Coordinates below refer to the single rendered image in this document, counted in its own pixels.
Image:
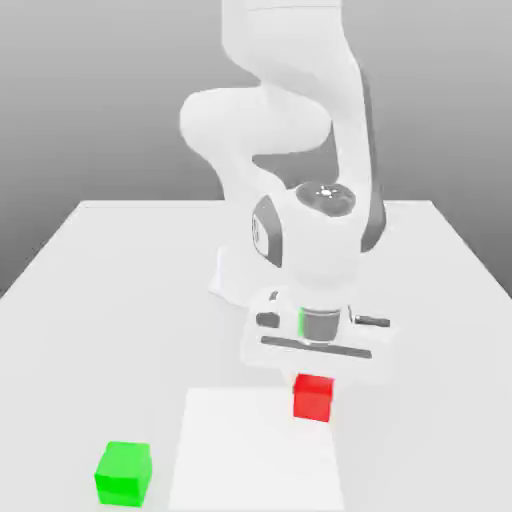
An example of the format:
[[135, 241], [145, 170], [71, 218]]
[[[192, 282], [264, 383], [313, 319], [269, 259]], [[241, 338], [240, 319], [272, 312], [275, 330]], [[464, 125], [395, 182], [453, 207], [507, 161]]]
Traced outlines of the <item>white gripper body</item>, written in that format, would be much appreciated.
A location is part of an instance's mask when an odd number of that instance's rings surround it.
[[396, 328], [345, 323], [330, 343], [292, 337], [283, 329], [248, 327], [241, 358], [250, 366], [285, 374], [309, 374], [337, 380], [383, 380], [389, 373]]

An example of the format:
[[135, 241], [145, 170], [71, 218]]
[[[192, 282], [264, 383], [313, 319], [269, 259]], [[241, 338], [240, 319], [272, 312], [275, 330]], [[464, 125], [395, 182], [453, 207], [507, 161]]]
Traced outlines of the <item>small green cube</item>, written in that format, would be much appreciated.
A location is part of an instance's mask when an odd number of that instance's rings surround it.
[[151, 478], [149, 444], [109, 441], [94, 473], [98, 500], [103, 505], [140, 508]]

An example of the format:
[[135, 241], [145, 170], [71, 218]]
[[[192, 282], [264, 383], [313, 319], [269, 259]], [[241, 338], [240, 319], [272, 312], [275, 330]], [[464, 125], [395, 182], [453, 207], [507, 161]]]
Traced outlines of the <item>small red cube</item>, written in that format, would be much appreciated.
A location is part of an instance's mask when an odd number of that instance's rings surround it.
[[298, 374], [293, 386], [293, 415], [297, 418], [328, 423], [331, 416], [334, 380]]

